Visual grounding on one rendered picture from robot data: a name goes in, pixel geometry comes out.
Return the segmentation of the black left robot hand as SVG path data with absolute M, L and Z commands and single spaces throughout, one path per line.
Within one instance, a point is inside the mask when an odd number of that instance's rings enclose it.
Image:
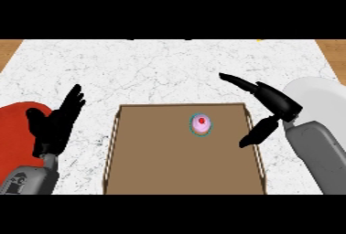
M 75 84 L 59 108 L 48 115 L 44 115 L 36 108 L 25 111 L 27 129 L 35 137 L 33 157 L 39 157 L 42 154 L 61 154 L 84 104 L 81 85 Z

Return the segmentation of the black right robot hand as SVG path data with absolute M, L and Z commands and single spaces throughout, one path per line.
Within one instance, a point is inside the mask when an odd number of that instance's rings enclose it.
M 243 148 L 249 144 L 260 144 L 264 141 L 277 127 L 279 120 L 291 122 L 297 118 L 303 106 L 279 90 L 260 81 L 249 83 L 224 73 L 218 74 L 218 78 L 246 91 L 273 114 L 258 121 L 239 141 L 239 147 Z

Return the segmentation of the red plate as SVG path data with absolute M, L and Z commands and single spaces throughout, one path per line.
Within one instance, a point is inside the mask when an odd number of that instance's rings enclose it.
M 51 109 L 32 101 L 14 102 L 0 108 L 0 185 L 20 165 L 42 166 L 32 156 L 35 137 L 27 130 L 25 111 L 36 108 L 44 115 Z

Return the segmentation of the white plate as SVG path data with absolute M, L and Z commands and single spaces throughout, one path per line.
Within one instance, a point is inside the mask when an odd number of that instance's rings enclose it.
M 292 124 L 319 122 L 346 150 L 346 86 L 334 80 L 305 77 L 291 81 L 282 92 L 303 106 Z

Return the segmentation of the pink cupcake with cherry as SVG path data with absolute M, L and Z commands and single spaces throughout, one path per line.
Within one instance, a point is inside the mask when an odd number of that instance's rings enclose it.
M 203 113 L 195 113 L 189 119 L 189 130 L 198 137 L 203 137 L 209 134 L 212 129 L 212 122 L 209 117 Z

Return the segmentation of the brown wooden tray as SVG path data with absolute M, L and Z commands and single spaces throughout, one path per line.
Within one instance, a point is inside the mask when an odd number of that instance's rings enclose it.
M 203 113 L 206 136 L 189 130 Z M 258 194 L 266 175 L 255 145 L 239 147 L 251 128 L 240 103 L 122 104 L 115 116 L 101 190 L 109 194 Z

